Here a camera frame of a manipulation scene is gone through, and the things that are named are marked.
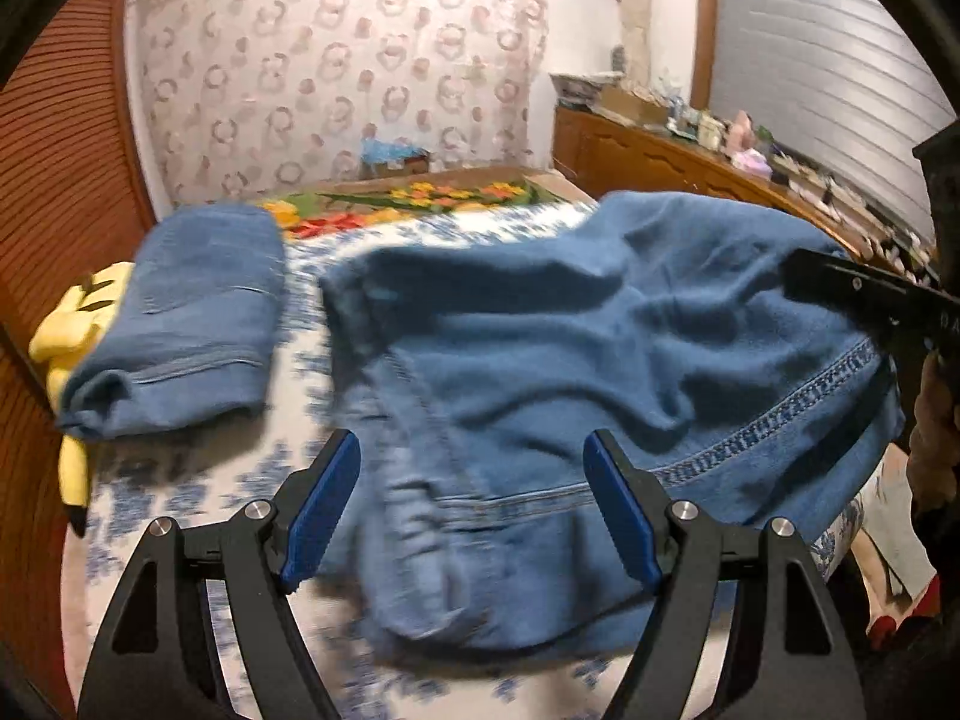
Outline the right hand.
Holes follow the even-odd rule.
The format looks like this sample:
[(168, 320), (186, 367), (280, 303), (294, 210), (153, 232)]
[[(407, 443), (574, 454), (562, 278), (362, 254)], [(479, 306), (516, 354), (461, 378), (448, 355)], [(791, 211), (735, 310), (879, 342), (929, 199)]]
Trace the right hand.
[(957, 499), (960, 452), (958, 403), (935, 351), (924, 359), (914, 421), (907, 478), (916, 509), (932, 511)]

